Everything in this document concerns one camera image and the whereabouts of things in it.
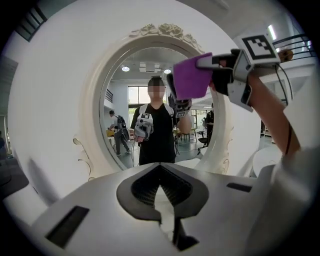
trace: person in background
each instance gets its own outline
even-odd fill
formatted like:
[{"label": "person in background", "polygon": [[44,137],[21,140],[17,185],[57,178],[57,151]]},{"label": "person in background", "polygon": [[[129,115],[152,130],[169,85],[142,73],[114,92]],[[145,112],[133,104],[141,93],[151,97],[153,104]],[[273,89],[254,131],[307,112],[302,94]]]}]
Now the person in background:
[{"label": "person in background", "polygon": [[[183,134],[190,133],[191,120],[188,115],[182,118],[171,117],[166,108],[170,108],[163,102],[166,87],[162,79],[151,79],[148,82],[148,95],[150,103],[145,109],[145,113],[151,114],[153,119],[153,133],[148,140],[142,137],[136,138],[140,144],[139,164],[145,165],[155,162],[174,163],[176,159],[175,141],[173,127]],[[135,129],[140,108],[134,112],[131,129]]]},{"label": "person in background", "polygon": [[214,114],[214,104],[211,104],[211,110],[208,114],[206,114],[206,137],[208,140],[207,145],[209,145],[211,140],[212,131],[214,129],[214,121],[215,121],[215,114]]},{"label": "person in background", "polygon": [[5,140],[4,138],[2,138],[2,132],[0,131],[0,160],[3,160],[7,157],[7,150],[5,145]]},{"label": "person in background", "polygon": [[116,149],[116,155],[117,157],[121,156],[120,153],[120,142],[124,146],[126,150],[126,154],[129,154],[131,150],[129,149],[125,136],[123,135],[122,129],[118,129],[118,116],[115,115],[115,112],[113,110],[110,110],[109,112],[110,117],[112,119],[112,124],[109,127],[109,130],[114,129],[114,141],[115,141],[115,149]]}]

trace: black t-shirt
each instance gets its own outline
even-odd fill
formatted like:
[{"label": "black t-shirt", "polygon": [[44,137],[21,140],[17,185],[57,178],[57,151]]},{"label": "black t-shirt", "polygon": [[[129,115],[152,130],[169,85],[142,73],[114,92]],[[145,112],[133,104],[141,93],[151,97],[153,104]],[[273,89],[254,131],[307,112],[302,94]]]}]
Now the black t-shirt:
[{"label": "black t-shirt", "polygon": [[[159,109],[154,109],[148,104],[145,113],[152,116],[153,133],[150,134],[148,140],[141,142],[139,164],[174,163],[176,154],[173,125],[176,125],[178,121],[170,116],[164,104]],[[134,112],[131,129],[135,128],[139,115],[140,107]]]},{"label": "black t-shirt", "polygon": [[[206,122],[207,123],[213,123],[215,120],[215,114],[213,113],[212,110],[210,110],[210,112],[208,112],[208,114],[206,114]],[[213,129],[213,125],[207,125],[206,128],[207,130],[210,132]]]}]

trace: black slot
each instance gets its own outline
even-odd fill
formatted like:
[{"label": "black slot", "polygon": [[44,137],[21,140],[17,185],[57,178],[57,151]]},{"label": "black slot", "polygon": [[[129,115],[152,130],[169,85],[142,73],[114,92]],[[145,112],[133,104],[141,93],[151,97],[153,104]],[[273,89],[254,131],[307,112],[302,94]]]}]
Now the black slot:
[{"label": "black slot", "polygon": [[234,190],[240,190],[243,192],[249,193],[252,189],[252,186],[247,186],[247,185],[242,185],[242,184],[237,184],[237,183],[229,183],[226,185],[228,188],[234,189]]},{"label": "black slot", "polygon": [[172,243],[179,251],[184,251],[199,243],[193,236],[186,235],[180,219],[174,220],[174,231]]},{"label": "black slot", "polygon": [[88,208],[75,206],[58,225],[46,235],[46,238],[55,245],[64,248],[88,212]]}]

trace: person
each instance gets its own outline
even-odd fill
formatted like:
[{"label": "person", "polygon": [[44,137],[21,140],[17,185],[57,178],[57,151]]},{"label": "person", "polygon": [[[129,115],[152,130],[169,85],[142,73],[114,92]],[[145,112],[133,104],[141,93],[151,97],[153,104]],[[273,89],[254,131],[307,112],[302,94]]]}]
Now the person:
[{"label": "person", "polygon": [[[225,67],[226,61],[222,60],[220,64]],[[292,129],[287,151],[290,123],[284,114],[285,105],[264,85],[254,72],[249,74],[248,83],[251,86],[251,96],[248,104],[257,112],[262,122],[268,127],[270,135],[282,154],[291,156],[300,150],[300,143],[295,131]],[[215,90],[215,85],[212,81],[209,86]]]},{"label": "person", "polygon": [[6,143],[4,138],[2,138],[2,131],[0,131],[0,159],[5,159],[7,156],[7,151],[5,147]]},{"label": "person", "polygon": [[[174,163],[176,158],[175,139],[173,127],[177,128],[183,134],[191,131],[191,120],[188,115],[182,118],[171,117],[168,112],[170,107],[163,102],[166,87],[161,79],[155,81],[151,79],[147,85],[147,92],[150,97],[150,103],[147,105],[144,113],[151,114],[153,119],[153,132],[148,140],[142,137],[136,138],[140,143],[139,164],[145,165],[155,162]],[[131,129],[135,129],[141,107],[134,112]]]},{"label": "person", "polygon": [[122,143],[122,145],[124,146],[125,150],[126,150],[126,154],[129,154],[131,152],[130,148],[127,145],[125,136],[123,135],[123,131],[122,129],[120,129],[118,127],[118,119],[119,116],[115,115],[115,112],[113,110],[110,110],[109,115],[112,119],[112,124],[109,127],[109,130],[114,129],[114,141],[115,141],[115,150],[116,150],[116,156],[119,157],[121,156],[120,153],[120,142]]},{"label": "person", "polygon": [[215,121],[214,104],[212,103],[211,110],[209,113],[206,114],[206,118],[205,118],[207,145],[209,145],[211,140],[212,131],[214,129],[214,121]]}]

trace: window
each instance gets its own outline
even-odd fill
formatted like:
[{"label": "window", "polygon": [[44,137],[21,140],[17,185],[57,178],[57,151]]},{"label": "window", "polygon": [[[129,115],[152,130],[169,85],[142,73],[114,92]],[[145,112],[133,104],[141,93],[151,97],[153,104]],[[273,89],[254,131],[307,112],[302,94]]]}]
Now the window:
[{"label": "window", "polygon": [[148,87],[147,86],[138,87],[138,91],[139,91],[139,104],[150,103],[150,97],[148,94]]},{"label": "window", "polygon": [[35,5],[31,8],[20,21],[15,31],[25,40],[30,42],[40,26],[47,21],[41,9]]},{"label": "window", "polygon": [[[167,103],[167,89],[164,92],[163,102]],[[147,86],[129,86],[128,87],[128,104],[129,105],[143,105],[148,103],[150,103],[150,97],[148,95]]]},{"label": "window", "polygon": [[197,123],[197,129],[204,128],[202,125],[202,119],[207,117],[207,110],[197,110],[196,111],[196,123]]},{"label": "window", "polygon": [[138,87],[128,87],[128,104],[139,103]]},{"label": "window", "polygon": [[192,125],[192,127],[197,129],[197,111],[191,110],[191,116],[192,116],[192,118],[193,118],[193,125]]}]

